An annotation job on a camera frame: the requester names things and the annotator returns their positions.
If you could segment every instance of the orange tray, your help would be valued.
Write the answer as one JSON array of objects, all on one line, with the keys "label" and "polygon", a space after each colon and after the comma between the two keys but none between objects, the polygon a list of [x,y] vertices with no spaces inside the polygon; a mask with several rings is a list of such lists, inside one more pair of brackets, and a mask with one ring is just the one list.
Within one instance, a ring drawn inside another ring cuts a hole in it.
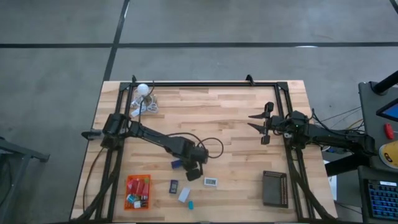
[{"label": "orange tray", "polygon": [[[149,179],[149,186],[148,186],[148,206],[147,207],[142,207],[142,208],[134,208],[133,204],[130,204],[127,201],[127,195],[129,195],[129,187],[127,186],[128,183],[130,182],[130,180],[132,179]],[[127,177],[127,181],[126,181],[126,194],[124,195],[124,209],[125,210],[146,210],[149,209],[149,205],[150,205],[150,175],[146,174],[146,175],[129,175]]]}]

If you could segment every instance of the concrete floor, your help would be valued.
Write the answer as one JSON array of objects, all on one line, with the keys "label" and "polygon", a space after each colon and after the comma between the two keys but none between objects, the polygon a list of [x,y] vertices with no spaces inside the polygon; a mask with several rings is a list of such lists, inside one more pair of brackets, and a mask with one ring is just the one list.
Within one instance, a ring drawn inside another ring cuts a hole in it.
[{"label": "concrete floor", "polygon": [[[122,4],[0,0],[0,44],[111,43]],[[397,21],[388,0],[132,0],[121,42],[386,42],[397,40]],[[29,166],[13,223],[68,220],[87,145],[80,133],[92,124],[109,52],[0,49],[0,136],[51,153],[48,163]],[[322,119],[359,106],[358,83],[397,70],[397,54],[397,47],[119,49],[110,80],[305,80]],[[361,218],[336,208],[344,220]]]}]

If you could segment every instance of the black floor stripe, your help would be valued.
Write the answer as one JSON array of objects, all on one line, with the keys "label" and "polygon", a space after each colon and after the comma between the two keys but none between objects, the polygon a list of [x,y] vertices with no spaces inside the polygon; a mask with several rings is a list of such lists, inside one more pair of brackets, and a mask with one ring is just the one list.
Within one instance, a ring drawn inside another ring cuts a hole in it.
[{"label": "black floor stripe", "polygon": [[398,14],[398,4],[396,0],[390,0],[392,7],[396,10],[396,13]]},{"label": "black floor stripe", "polygon": [[398,47],[398,42],[209,42],[209,43],[129,43],[116,44],[117,48],[161,49],[161,48],[228,48],[228,47]]},{"label": "black floor stripe", "polygon": [[81,49],[81,48],[110,48],[113,44],[0,44],[0,48],[15,49]]},{"label": "black floor stripe", "polygon": [[118,23],[118,28],[116,29],[116,33],[114,35],[113,46],[112,46],[111,52],[109,54],[108,62],[106,64],[103,81],[109,81],[109,79],[111,78],[114,59],[116,57],[116,52],[118,51],[118,48],[116,47],[116,45],[120,41],[120,36],[122,34],[124,21],[126,20],[126,14],[127,14],[127,9],[128,9],[129,3],[130,3],[130,0],[124,0],[124,2],[123,2],[123,7],[122,7],[122,11],[120,13],[120,18],[119,18],[119,23]]}]

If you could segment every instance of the blue keyboard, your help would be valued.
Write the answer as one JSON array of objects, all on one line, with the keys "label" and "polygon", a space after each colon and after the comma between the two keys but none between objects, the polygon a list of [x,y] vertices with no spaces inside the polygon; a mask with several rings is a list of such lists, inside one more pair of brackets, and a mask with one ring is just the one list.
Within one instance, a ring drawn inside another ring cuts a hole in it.
[{"label": "blue keyboard", "polygon": [[369,199],[374,218],[398,220],[398,188],[368,182]]}]

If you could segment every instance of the butcher block tabletop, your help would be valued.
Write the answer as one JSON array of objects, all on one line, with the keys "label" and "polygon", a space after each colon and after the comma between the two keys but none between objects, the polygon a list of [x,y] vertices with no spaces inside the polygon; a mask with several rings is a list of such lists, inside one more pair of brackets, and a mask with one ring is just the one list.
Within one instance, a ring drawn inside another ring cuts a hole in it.
[{"label": "butcher block tabletop", "polygon": [[[289,85],[293,110],[310,116],[311,110],[304,82],[301,80],[286,82]],[[114,113],[119,84],[120,82],[104,82],[93,128],[102,129],[108,115]],[[207,164],[203,165],[204,175],[200,179],[189,182],[183,168],[172,169],[170,163],[176,158],[166,153],[164,148],[142,139],[127,138],[113,222],[288,222],[297,220],[290,178],[287,178],[288,208],[262,204],[262,171],[289,174],[282,137],[270,132],[270,144],[261,145],[261,135],[247,125],[247,123],[263,124],[264,120],[251,119],[248,116],[261,114],[268,101],[275,103],[271,115],[278,115],[273,87],[159,86],[155,87],[152,94],[157,98],[159,112],[156,114],[145,112],[141,119],[142,125],[164,134],[189,132],[200,139],[219,138],[224,144],[224,153],[217,159],[209,158]],[[283,94],[281,98],[286,114],[287,108]],[[121,111],[124,111],[124,105],[125,103],[122,103]],[[190,136],[184,137],[197,143],[197,140]],[[101,150],[100,143],[101,140],[96,139],[88,144],[71,218],[76,218],[83,212],[83,189],[88,171]],[[206,141],[205,146],[211,156],[217,156],[221,151],[220,144],[214,140]],[[311,191],[328,213],[337,217],[319,147],[307,146],[303,150],[303,156]],[[105,158],[106,150],[103,150],[88,182],[86,207],[100,189]],[[125,210],[127,177],[145,174],[151,176],[149,209]],[[217,178],[217,187],[205,186],[203,184],[205,177]],[[169,193],[170,180],[178,180],[177,194]],[[178,201],[178,196],[184,187],[189,187],[191,191],[187,201],[182,203]],[[303,193],[299,186],[298,189],[303,213],[307,217]],[[103,217],[106,217],[108,211],[109,195],[110,190],[104,198]],[[193,210],[188,209],[188,200],[193,201]]]}]

